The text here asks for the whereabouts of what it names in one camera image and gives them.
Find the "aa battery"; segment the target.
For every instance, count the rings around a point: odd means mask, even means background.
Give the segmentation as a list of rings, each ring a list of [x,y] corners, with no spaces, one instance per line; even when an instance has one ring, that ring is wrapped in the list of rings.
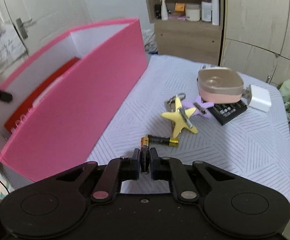
[[[150,134],[148,134],[147,137],[149,138],[149,142],[151,144],[166,145],[170,147],[177,147],[179,145],[178,138],[158,137]]]
[[[141,174],[149,173],[149,138],[142,137],[140,140],[140,151],[141,151],[141,161],[140,161],[140,172]]]

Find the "pink storage box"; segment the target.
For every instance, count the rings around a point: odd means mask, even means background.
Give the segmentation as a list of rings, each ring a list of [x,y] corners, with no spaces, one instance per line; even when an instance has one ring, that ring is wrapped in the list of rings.
[[[63,64],[66,71],[13,133],[16,108]],[[83,163],[147,68],[139,20],[120,18],[70,29],[35,52],[1,85],[0,162],[32,181]]]

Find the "AA battery on bed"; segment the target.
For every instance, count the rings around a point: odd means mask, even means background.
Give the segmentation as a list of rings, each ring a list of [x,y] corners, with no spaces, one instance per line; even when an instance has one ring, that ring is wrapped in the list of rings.
[[[149,138],[149,142],[151,144],[166,145],[170,147],[177,147],[179,145],[178,138],[158,137],[150,134],[148,134],[147,137]]]

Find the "red paper sheet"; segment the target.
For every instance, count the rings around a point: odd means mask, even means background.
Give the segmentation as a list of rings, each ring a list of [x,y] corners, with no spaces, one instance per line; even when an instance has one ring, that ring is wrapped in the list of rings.
[[[52,86],[59,81],[59,78],[68,71],[74,64],[76,64],[80,58],[73,57],[59,69],[48,76],[41,84],[39,84],[31,94],[16,108],[14,113],[5,122],[4,128],[13,133],[18,125],[23,121],[29,111],[36,107],[38,103],[43,99]]]

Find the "white patterned bed cover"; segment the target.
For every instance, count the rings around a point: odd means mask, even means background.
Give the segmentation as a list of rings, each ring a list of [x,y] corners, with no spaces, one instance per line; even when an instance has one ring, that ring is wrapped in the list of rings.
[[[188,101],[198,94],[198,72],[206,64],[172,56],[154,55],[88,156],[100,165],[132,155],[142,137],[170,137],[172,124],[161,114],[165,101],[185,93]],[[256,78],[242,75],[245,85],[265,88],[271,97],[268,112],[248,108],[225,125],[215,118],[192,117],[198,132],[183,130],[177,147],[157,146],[161,157],[185,164],[202,160],[290,197],[290,132],[280,92]]]

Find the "black phone battery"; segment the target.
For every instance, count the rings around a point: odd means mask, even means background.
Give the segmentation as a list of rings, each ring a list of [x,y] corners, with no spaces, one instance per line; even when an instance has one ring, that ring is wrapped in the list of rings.
[[[208,108],[208,111],[216,118],[216,120],[224,126],[237,116],[241,115],[248,109],[248,106],[239,100],[236,103],[214,104]]]

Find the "white door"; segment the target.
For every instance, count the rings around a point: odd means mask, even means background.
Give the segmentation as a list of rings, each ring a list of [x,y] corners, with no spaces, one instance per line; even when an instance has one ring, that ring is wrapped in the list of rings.
[[[10,75],[57,35],[89,22],[85,0],[0,0],[0,26],[12,24],[26,48],[15,61],[0,64],[0,76]]]

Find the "gold pink round case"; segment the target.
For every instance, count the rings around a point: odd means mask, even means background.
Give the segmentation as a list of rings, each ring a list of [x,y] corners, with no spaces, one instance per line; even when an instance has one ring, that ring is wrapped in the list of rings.
[[[242,98],[244,81],[230,68],[204,68],[198,72],[198,91],[202,100],[215,104],[236,103]]]

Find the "white charger cube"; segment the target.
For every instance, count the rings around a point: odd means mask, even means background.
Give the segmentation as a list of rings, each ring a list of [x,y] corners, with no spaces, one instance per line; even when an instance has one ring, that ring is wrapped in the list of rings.
[[[249,85],[247,101],[249,107],[263,112],[268,112],[272,106],[269,91],[256,85]]]

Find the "white tissue package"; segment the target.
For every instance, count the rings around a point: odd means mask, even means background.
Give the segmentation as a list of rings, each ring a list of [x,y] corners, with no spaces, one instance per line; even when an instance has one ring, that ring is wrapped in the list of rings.
[[[158,49],[154,29],[142,30],[142,38],[145,51],[148,54],[157,54]]]

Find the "white spray bottle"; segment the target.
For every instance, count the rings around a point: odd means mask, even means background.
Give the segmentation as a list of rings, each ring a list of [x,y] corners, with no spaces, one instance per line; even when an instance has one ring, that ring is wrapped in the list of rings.
[[[161,1],[161,20],[167,21],[168,20],[168,10],[166,5],[166,0]]]

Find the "wooden bookshelf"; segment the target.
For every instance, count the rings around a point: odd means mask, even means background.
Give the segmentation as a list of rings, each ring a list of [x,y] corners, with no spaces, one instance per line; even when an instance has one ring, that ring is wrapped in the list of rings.
[[[195,62],[219,64],[224,35],[224,0],[219,0],[219,25],[186,20],[185,4],[206,0],[166,0],[168,20],[161,20],[161,1],[146,0],[149,21],[154,24],[160,55],[172,55]]]

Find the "white cream jar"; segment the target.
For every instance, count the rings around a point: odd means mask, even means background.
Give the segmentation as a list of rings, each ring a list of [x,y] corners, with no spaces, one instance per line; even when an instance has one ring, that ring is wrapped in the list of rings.
[[[200,21],[200,5],[197,3],[186,3],[185,4],[185,15],[186,20],[191,22]]]

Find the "beige wardrobe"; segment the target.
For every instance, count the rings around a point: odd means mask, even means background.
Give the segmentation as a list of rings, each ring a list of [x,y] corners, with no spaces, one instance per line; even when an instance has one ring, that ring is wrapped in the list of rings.
[[[290,0],[225,0],[220,64],[274,86],[290,79]]]

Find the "yellow star keychain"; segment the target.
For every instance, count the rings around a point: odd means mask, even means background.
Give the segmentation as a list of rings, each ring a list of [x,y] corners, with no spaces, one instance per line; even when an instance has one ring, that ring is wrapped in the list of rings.
[[[198,129],[193,125],[190,117],[196,111],[195,107],[185,109],[182,102],[178,96],[174,100],[175,110],[173,112],[164,112],[161,116],[168,119],[174,123],[174,128],[172,131],[172,137],[177,138],[183,129],[187,129],[193,134],[198,133]]]

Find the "purple star keychain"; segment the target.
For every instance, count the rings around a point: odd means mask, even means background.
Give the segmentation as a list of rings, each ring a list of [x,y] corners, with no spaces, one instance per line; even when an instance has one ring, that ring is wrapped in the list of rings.
[[[202,116],[204,118],[210,119],[212,114],[209,112],[209,108],[214,106],[212,102],[205,102],[202,100],[201,96],[197,96],[194,101],[186,101],[184,102],[184,106],[186,108],[195,108],[195,112],[193,116]]]

